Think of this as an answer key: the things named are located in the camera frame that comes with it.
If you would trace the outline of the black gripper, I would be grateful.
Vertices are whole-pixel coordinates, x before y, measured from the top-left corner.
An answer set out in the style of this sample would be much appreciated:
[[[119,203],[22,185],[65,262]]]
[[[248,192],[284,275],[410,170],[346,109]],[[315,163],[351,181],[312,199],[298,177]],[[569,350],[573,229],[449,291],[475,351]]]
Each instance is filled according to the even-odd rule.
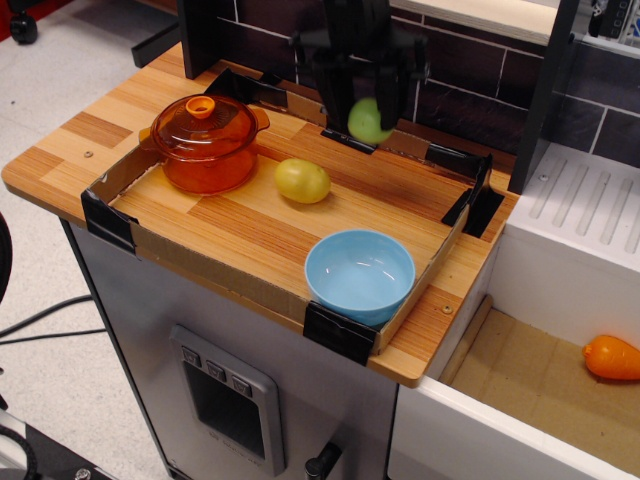
[[[393,130],[404,112],[410,80],[429,74],[427,38],[392,22],[388,1],[325,1],[325,26],[296,32],[289,40],[299,71],[313,76],[327,126],[348,134],[355,104],[353,78],[375,82],[384,131]]]

